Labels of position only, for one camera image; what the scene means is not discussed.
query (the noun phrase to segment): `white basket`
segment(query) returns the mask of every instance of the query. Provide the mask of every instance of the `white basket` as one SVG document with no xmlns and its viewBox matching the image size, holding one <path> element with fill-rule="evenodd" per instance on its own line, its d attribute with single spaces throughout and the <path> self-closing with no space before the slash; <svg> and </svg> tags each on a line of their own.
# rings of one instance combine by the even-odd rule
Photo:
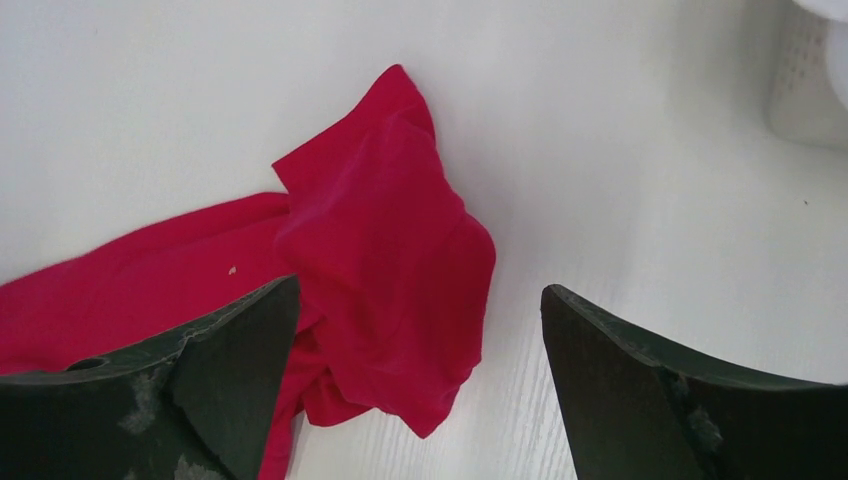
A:
<svg viewBox="0 0 848 480">
<path fill-rule="evenodd" d="M 848 108 L 839 100 L 826 65 L 828 20 L 794 3 L 783 25 L 769 123 L 795 142 L 848 150 Z"/>
</svg>

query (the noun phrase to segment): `red cloth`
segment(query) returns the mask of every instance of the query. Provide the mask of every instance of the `red cloth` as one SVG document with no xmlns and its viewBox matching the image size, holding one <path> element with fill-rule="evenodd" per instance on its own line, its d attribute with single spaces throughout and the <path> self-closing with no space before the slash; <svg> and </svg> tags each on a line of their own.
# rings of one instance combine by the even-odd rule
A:
<svg viewBox="0 0 848 480">
<path fill-rule="evenodd" d="M 274 164 L 263 193 L 155 224 L 0 287 L 0 373 L 62 370 L 296 273 L 303 310 L 260 478 L 285 476 L 292 417 L 371 408 L 429 435 L 480 361 L 495 261 L 444 178 L 400 66 Z"/>
</svg>

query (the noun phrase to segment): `white table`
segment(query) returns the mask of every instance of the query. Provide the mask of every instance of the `white table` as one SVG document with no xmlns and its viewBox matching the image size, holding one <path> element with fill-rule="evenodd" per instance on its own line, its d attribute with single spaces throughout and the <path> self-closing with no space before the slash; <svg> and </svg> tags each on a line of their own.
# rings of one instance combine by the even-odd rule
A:
<svg viewBox="0 0 848 480">
<path fill-rule="evenodd" d="M 848 154 L 763 121 L 759 0 L 0 0 L 0 280 L 259 190 L 404 64 L 499 263 L 428 440 L 302 427 L 294 479 L 573 478 L 541 340 L 560 282 L 763 370 L 848 381 Z"/>
</svg>

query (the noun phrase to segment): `folded red cloth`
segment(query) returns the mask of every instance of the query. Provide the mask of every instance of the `folded red cloth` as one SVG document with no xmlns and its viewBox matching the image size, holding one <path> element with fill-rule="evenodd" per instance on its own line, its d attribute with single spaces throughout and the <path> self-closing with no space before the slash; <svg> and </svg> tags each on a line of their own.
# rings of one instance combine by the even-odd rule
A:
<svg viewBox="0 0 848 480">
<path fill-rule="evenodd" d="M 285 476 L 291 421 L 371 408 L 429 435 L 480 361 L 495 262 L 444 178 L 400 66 L 274 164 L 289 194 L 189 213 L 0 287 L 0 373 L 62 370 L 296 273 L 303 309 L 260 478 Z"/>
</svg>

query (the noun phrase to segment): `garment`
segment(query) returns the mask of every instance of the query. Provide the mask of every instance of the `garment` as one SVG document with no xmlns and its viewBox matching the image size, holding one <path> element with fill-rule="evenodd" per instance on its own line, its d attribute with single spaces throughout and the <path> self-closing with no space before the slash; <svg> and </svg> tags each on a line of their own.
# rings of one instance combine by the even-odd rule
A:
<svg viewBox="0 0 848 480">
<path fill-rule="evenodd" d="M 262 479 L 285 476 L 291 421 L 371 408 L 429 435 L 480 361 L 495 262 L 444 178 L 400 66 L 273 165 L 262 193 L 130 233 L 0 287 L 0 374 L 62 370 L 193 320 L 288 274 L 302 312 Z"/>
</svg>

